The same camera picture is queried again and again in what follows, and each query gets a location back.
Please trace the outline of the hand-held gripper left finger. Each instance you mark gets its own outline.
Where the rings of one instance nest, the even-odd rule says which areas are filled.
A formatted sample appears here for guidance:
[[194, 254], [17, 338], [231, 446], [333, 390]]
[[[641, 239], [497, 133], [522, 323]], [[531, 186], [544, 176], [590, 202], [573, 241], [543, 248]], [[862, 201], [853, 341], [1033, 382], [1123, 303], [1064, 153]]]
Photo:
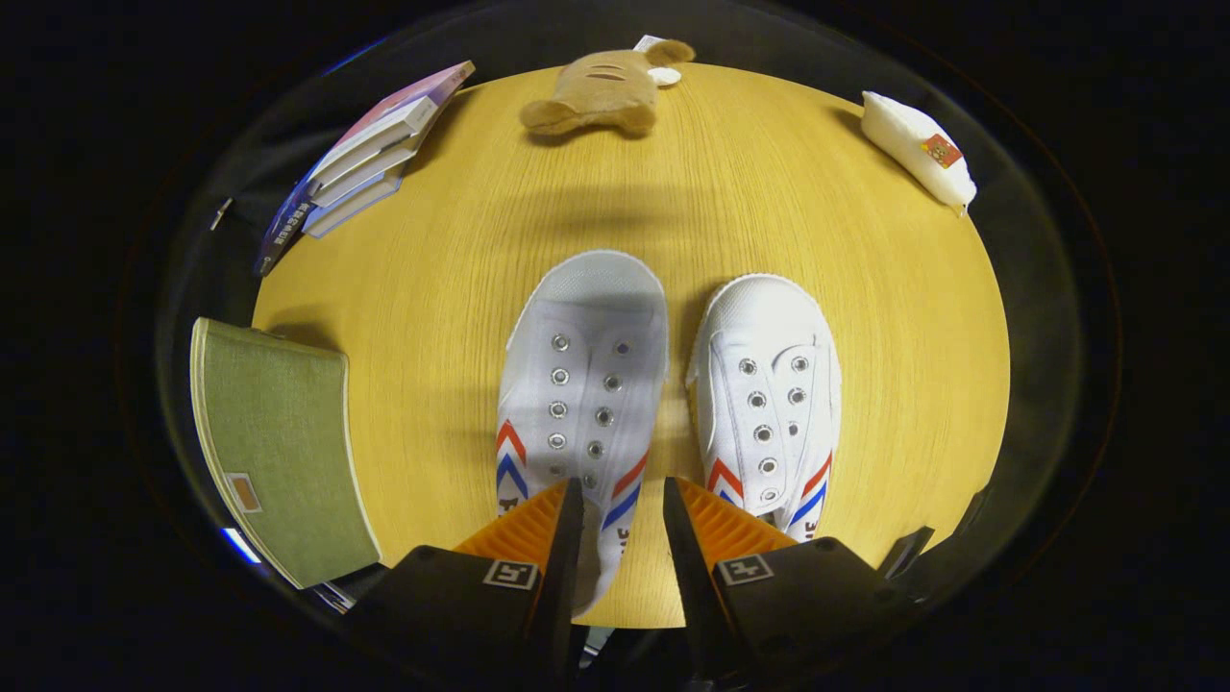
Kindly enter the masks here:
[[351, 635], [429, 688], [567, 688], [582, 531], [581, 482], [555, 483], [453, 549], [415, 548]]

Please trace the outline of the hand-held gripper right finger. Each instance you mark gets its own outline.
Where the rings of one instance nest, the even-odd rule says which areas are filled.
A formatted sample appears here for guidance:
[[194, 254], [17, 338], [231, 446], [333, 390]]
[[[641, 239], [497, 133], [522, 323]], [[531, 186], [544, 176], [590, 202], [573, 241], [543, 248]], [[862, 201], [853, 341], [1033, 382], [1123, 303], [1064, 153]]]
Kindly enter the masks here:
[[697, 483], [665, 481], [663, 522], [706, 683], [808, 683], [922, 617], [839, 540], [797, 542]]

